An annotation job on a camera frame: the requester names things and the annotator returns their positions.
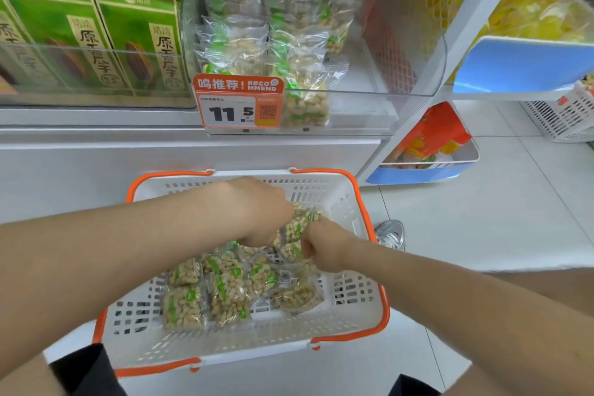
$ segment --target white wire basket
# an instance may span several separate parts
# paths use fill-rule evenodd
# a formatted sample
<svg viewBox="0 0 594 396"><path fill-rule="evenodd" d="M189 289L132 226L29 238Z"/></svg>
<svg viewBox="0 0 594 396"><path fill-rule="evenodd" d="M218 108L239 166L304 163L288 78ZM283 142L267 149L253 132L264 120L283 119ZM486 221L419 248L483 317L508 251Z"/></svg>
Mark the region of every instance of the white wire basket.
<svg viewBox="0 0 594 396"><path fill-rule="evenodd" d="M594 140L594 96L577 82L555 102L523 102L524 110L555 143L583 143Z"/></svg>
<svg viewBox="0 0 594 396"><path fill-rule="evenodd" d="M251 175L285 190L287 200L316 206L355 235L375 241L373 225L355 178L342 170L175 171L146 174L128 191L127 203ZM156 276L110 305L97 320L94 342L102 342L118 377L234 362L350 341L381 332L390 308L383 287L352 271L323 274L324 302L287 319L269 302L252 306L252 319L219 331L165 331L160 310L164 275Z"/></svg>

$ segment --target white shopping basket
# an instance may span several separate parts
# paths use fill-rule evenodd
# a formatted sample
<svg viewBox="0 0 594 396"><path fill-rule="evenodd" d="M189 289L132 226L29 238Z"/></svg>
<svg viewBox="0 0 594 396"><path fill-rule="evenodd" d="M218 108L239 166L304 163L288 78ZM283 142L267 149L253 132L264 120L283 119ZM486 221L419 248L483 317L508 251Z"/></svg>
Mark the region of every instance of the white shopping basket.
<svg viewBox="0 0 594 396"><path fill-rule="evenodd" d="M287 200L316 206L357 236L375 241L373 225L355 178L342 170L175 171L146 174L128 190L127 203L251 175L285 190ZM324 341L350 341L381 332L390 308L383 287L357 272L323 274L324 302L286 319L268 301L252 306L252 319L221 330L165 331L160 297L165 276L156 276L100 315L93 342L102 342L118 377L160 373L262 357Z"/></svg>

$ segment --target forearm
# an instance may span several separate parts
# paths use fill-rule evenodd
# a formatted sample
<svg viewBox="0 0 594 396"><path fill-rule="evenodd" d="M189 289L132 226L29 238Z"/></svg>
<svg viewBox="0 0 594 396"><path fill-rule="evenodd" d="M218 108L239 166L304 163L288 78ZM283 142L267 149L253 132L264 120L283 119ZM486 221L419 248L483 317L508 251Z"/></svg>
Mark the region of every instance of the forearm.
<svg viewBox="0 0 594 396"><path fill-rule="evenodd" d="M512 392L594 393L592 318L493 277L374 243L349 248L345 265L384 285L392 307Z"/></svg>
<svg viewBox="0 0 594 396"><path fill-rule="evenodd" d="M220 189L0 226L0 379L142 282L239 238Z"/></svg>

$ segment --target qr code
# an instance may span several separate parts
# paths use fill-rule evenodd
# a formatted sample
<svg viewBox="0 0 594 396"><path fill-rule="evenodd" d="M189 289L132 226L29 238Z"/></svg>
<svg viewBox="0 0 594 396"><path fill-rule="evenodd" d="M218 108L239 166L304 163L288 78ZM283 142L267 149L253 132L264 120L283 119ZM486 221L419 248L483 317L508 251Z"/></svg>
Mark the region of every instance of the qr code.
<svg viewBox="0 0 594 396"><path fill-rule="evenodd" d="M260 105L260 119L275 120L276 105Z"/></svg>
<svg viewBox="0 0 594 396"><path fill-rule="evenodd" d="M281 288L288 288L291 286L291 273L288 271L281 271L278 273L278 286Z"/></svg>

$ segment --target hand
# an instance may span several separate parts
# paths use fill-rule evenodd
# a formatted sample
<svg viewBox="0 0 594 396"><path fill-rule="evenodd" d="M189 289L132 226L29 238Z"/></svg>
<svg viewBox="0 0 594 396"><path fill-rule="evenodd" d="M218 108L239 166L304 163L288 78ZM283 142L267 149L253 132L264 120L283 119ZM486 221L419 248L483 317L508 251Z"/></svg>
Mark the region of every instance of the hand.
<svg viewBox="0 0 594 396"><path fill-rule="evenodd" d="M346 257L360 239L337 223L322 218L311 222L301 236L303 258L313 258L322 271L340 272L346 266Z"/></svg>
<svg viewBox="0 0 594 396"><path fill-rule="evenodd" d="M221 182L218 196L225 215L237 227L244 246L258 248L272 244L276 231L293 218L293 205L285 191L254 177Z"/></svg>

